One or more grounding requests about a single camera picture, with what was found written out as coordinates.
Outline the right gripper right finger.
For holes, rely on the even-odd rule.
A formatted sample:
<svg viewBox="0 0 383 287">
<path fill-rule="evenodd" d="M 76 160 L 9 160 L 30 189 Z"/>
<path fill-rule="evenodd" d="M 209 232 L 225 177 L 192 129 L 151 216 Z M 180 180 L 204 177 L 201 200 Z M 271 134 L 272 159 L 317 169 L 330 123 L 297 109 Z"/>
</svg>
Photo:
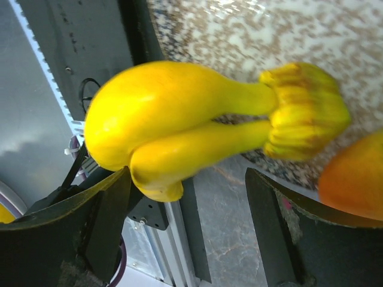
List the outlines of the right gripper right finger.
<svg viewBox="0 0 383 287">
<path fill-rule="evenodd" d="M 328 207 L 255 169 L 245 186 L 269 286 L 381 286 L 382 222 Z"/>
</svg>

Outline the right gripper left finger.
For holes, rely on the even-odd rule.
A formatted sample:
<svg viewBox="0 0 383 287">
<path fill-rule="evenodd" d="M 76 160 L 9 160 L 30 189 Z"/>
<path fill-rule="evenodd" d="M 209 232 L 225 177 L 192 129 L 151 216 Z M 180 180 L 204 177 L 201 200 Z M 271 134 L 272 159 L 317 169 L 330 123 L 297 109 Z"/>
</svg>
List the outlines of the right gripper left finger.
<svg viewBox="0 0 383 287">
<path fill-rule="evenodd" d="M 1 286 L 105 286 L 118 266 L 127 167 L 49 207 L 1 224 Z"/>
</svg>

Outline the fake mango fruit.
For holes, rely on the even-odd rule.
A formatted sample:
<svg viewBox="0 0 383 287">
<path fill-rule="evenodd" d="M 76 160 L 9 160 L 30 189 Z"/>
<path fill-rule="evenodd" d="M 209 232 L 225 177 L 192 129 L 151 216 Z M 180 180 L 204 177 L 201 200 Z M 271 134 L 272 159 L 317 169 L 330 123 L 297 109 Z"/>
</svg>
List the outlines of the fake mango fruit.
<svg viewBox="0 0 383 287">
<path fill-rule="evenodd" d="M 318 194 L 330 207 L 382 220 L 382 129 L 331 159 L 318 180 Z"/>
</svg>

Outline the yellow fake banana bunch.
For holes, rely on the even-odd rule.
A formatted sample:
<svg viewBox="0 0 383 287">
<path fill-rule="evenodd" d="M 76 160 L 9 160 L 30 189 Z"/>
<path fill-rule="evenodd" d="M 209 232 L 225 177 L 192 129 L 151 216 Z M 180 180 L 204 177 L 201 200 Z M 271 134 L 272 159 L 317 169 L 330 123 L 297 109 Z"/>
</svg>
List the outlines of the yellow fake banana bunch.
<svg viewBox="0 0 383 287">
<path fill-rule="evenodd" d="M 337 81 L 312 64 L 288 63 L 241 83 L 202 65 L 157 61 L 101 87 L 84 138 L 98 165 L 127 167 L 144 195 L 172 202 L 184 179 L 227 157 L 262 149 L 307 160 L 350 122 Z"/>
</svg>

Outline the speckled glass plate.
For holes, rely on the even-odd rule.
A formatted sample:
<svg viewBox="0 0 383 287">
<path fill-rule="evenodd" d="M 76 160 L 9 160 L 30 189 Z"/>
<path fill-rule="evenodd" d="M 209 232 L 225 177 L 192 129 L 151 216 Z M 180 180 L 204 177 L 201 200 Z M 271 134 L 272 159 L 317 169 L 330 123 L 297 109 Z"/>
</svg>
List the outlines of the speckled glass plate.
<svg viewBox="0 0 383 287">
<path fill-rule="evenodd" d="M 339 81 L 352 116 L 347 130 L 306 162 L 246 153 L 259 168 L 315 191 L 340 149 L 382 127 L 381 1 L 149 1 L 148 7 L 169 60 L 246 82 L 267 69 L 307 62 Z"/>
</svg>

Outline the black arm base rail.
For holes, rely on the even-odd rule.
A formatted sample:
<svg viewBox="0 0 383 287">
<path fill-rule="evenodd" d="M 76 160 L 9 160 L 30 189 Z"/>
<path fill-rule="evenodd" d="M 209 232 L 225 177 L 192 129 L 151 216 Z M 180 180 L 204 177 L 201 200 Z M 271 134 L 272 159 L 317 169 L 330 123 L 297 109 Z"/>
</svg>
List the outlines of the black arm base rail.
<svg viewBox="0 0 383 287">
<path fill-rule="evenodd" d="M 126 68 L 164 58 L 147 1 L 20 1 L 23 13 L 74 120 L 84 96 Z M 131 188 L 129 222 L 144 227 L 165 277 L 180 272 L 196 286 L 211 278 L 191 179 L 179 203 L 158 203 Z"/>
</svg>

